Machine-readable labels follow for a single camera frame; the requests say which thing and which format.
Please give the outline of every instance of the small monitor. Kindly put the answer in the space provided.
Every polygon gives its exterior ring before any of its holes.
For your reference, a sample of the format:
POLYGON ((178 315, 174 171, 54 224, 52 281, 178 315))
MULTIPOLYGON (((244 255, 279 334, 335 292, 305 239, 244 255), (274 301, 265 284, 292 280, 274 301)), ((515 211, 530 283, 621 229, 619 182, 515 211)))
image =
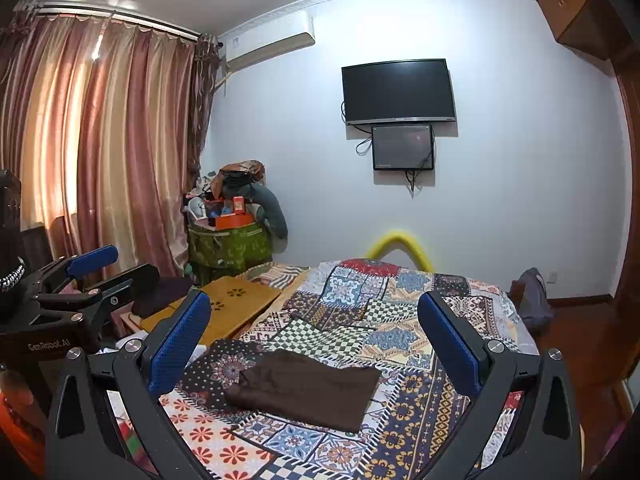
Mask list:
POLYGON ((374 170, 433 169, 433 131, 429 124, 389 124, 372 128, 374 170))
POLYGON ((454 121, 447 61, 387 61, 342 68, 347 124, 454 121))

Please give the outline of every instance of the air conditioner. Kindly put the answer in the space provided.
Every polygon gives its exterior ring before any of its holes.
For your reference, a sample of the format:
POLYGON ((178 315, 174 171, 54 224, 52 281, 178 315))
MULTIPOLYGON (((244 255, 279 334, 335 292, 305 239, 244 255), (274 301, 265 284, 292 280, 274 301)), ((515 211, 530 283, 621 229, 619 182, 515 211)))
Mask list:
POLYGON ((311 17, 305 10, 225 39, 226 64, 230 72, 316 43, 311 17))

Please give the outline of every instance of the folded brown towel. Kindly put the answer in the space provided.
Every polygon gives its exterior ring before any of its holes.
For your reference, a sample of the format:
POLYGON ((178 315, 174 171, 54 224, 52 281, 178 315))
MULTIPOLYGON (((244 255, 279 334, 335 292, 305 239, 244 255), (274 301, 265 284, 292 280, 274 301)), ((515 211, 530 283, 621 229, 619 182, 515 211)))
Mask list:
POLYGON ((227 402, 239 408, 358 433, 379 378, 375 368, 332 368, 276 350, 240 372, 239 383, 224 394, 227 402))

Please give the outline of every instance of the curtain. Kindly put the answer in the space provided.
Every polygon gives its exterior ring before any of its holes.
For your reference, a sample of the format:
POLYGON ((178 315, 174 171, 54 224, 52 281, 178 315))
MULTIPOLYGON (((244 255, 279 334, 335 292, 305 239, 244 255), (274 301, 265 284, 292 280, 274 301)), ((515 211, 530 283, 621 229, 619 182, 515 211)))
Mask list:
POLYGON ((218 56, 221 43, 203 34, 198 38, 193 57, 191 79, 190 117, 187 130, 187 187, 193 189, 200 176, 200 154, 204 148, 211 115, 216 72, 220 66, 218 56))
POLYGON ((78 153, 82 248, 114 244, 126 269, 180 272, 187 240, 180 208, 193 43, 110 23, 94 64, 78 153))
POLYGON ((193 52, 129 23, 35 19, 0 86, 0 162, 22 181, 22 228, 43 224, 54 256, 113 244, 106 275, 181 274, 193 52))

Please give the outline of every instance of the curtain rod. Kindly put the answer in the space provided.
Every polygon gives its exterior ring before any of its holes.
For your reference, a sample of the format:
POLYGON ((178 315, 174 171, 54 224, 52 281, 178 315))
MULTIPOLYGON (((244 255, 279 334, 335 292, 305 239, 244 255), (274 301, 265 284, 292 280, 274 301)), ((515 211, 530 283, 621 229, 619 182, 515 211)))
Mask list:
POLYGON ((199 32, 184 27, 178 27, 173 23, 156 20, 150 16, 143 16, 134 12, 127 12, 124 9, 114 7, 103 7, 87 4, 70 4, 68 2, 44 2, 39 4, 40 14, 83 14, 87 16, 111 16, 114 20, 124 20, 125 22, 136 23, 143 27, 156 28, 163 32, 168 32, 174 36, 180 36, 189 41, 196 41, 200 36, 199 32))

